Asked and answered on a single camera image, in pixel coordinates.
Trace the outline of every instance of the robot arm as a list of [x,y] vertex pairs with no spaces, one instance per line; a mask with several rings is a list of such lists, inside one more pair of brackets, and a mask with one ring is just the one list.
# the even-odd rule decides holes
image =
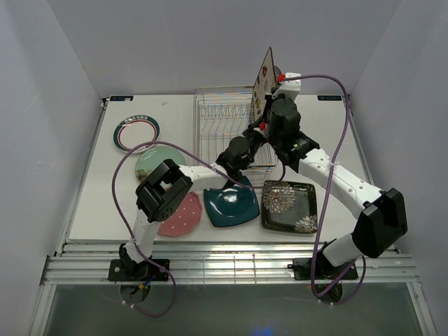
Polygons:
[[[287,73],[286,77],[297,74]],[[134,233],[136,243],[150,256],[153,241],[161,222],[177,209],[188,191],[224,188],[231,183],[217,174],[225,172],[233,179],[241,176],[253,162],[257,150],[266,142],[285,165],[326,187],[330,158],[319,144],[300,131],[300,113],[294,99],[300,82],[285,82],[274,94],[266,94],[262,117],[235,137],[219,155],[214,169],[202,166],[178,166],[165,160],[137,188],[137,214]],[[164,190],[161,183],[171,184]],[[355,229],[325,245],[318,253],[317,263],[338,267],[362,255],[378,258],[407,231],[404,199],[400,192],[384,192],[366,183],[340,165],[335,165],[331,193],[355,218]],[[120,258],[127,267],[143,262],[132,241],[120,248]]]

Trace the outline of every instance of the wire dish rack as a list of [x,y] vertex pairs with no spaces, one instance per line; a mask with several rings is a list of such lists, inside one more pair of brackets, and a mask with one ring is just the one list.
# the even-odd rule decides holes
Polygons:
[[[195,155],[215,162],[230,140],[241,136],[249,124],[252,87],[201,87],[195,92]],[[244,175],[263,178],[277,165],[269,144],[255,155]]]

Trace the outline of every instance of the black mount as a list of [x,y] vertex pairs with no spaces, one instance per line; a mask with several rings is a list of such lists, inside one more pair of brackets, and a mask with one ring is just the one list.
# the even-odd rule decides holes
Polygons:
[[[160,268],[142,261],[137,264],[127,254],[124,244],[120,245],[118,250],[120,259],[114,259],[111,261],[109,267],[109,274],[107,279],[109,281],[121,282],[121,281],[140,281],[144,282],[153,277],[153,281],[167,281],[168,274],[162,272]],[[169,270],[169,259],[152,259],[154,263],[163,266],[166,270]]]
[[[325,242],[323,248],[317,253],[316,257],[316,279],[318,280],[328,280],[335,279],[350,262],[346,262],[338,267],[333,267],[327,258],[323,254],[325,247],[333,243]],[[288,265],[290,270],[294,270],[295,280],[310,280],[311,279],[311,258],[294,258],[293,263]],[[356,280],[358,278],[358,273],[356,271],[356,266],[353,265],[351,269],[342,277],[343,280]]]

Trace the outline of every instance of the white plate with red rim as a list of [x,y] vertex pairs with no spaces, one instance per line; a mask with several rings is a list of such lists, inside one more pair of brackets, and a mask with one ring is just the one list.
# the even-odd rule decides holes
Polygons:
[[[160,136],[160,126],[149,115],[133,115],[118,124],[113,132],[113,142],[118,149],[129,152],[143,142],[156,141]],[[143,146],[133,154],[147,151],[153,145]]]

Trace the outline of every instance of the floral pattern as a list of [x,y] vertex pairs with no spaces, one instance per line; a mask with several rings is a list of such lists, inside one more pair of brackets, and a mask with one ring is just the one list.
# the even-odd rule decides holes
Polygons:
[[146,177],[151,174],[153,171],[151,169],[148,170],[144,170],[144,169],[138,169],[135,171],[135,174],[137,176],[137,179],[139,180],[139,182],[143,182],[144,179],[146,179]]
[[294,227],[299,233],[313,233],[317,230],[317,215],[307,216],[299,220]]
[[272,214],[280,214],[293,207],[295,191],[288,182],[281,182],[279,185],[264,190],[262,203]]

